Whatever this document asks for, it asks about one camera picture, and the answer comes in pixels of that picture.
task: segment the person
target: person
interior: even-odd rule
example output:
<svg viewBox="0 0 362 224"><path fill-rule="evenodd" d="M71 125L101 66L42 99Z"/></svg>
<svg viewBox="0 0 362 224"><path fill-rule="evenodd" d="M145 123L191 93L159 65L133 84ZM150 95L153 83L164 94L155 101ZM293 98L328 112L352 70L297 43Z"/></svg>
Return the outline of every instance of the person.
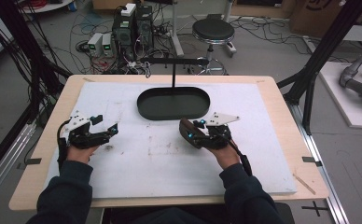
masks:
<svg viewBox="0 0 362 224"><path fill-rule="evenodd" d="M89 185L92 168L88 161L97 147L80 150L70 146L67 160L59 176L53 177L40 194L37 214L27 224L85 223L91 207L92 188ZM225 205L230 222L283 223L272 197L254 176L248 176L236 151L229 145L210 149L223 172L219 175L225 187ZM139 217L132 223L206 223L191 214L170 208Z"/></svg>

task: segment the person's left arm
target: person's left arm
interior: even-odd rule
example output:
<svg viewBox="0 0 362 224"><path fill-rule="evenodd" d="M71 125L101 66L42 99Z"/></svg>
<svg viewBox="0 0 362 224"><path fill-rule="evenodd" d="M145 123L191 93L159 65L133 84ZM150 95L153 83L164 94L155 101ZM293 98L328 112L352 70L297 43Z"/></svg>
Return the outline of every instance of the person's left arm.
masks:
<svg viewBox="0 0 362 224"><path fill-rule="evenodd" d="M33 223L85 223L91 207L91 168L87 163L97 147L70 146L60 176L53 177L39 195Z"/></svg>

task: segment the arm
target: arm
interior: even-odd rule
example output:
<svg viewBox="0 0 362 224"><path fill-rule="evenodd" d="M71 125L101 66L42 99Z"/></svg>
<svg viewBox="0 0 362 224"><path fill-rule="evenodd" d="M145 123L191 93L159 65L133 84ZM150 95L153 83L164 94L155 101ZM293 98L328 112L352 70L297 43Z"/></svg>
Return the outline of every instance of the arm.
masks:
<svg viewBox="0 0 362 224"><path fill-rule="evenodd" d="M209 150L224 169L219 176L226 189L225 205L232 223L283 223L272 197L262 189L256 177L246 174L230 145Z"/></svg>
<svg viewBox="0 0 362 224"><path fill-rule="evenodd" d="M97 147L68 148L60 176L53 177L39 195L37 214L31 223L85 223L91 207L89 185L93 169L87 164Z"/></svg>

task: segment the box logo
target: box logo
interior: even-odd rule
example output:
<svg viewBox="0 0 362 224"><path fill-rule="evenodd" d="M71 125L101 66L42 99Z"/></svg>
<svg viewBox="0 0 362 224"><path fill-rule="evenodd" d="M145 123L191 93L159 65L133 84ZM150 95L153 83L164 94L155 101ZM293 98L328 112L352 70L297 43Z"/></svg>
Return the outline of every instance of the box logo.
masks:
<svg viewBox="0 0 362 224"><path fill-rule="evenodd" d="M332 0L309 0L306 8L311 11L319 11L325 9Z"/></svg>

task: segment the person's right arm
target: person's right arm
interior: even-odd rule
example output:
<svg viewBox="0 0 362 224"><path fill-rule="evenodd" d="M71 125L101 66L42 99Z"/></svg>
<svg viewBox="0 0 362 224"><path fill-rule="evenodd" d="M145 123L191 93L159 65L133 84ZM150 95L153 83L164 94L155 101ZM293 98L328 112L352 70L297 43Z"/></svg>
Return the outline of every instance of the person's right arm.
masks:
<svg viewBox="0 0 362 224"><path fill-rule="evenodd" d="M284 223L272 197L262 189L256 177L247 175L239 156L230 145L209 150L224 169L219 176L226 189L225 205L230 213L231 223Z"/></svg>

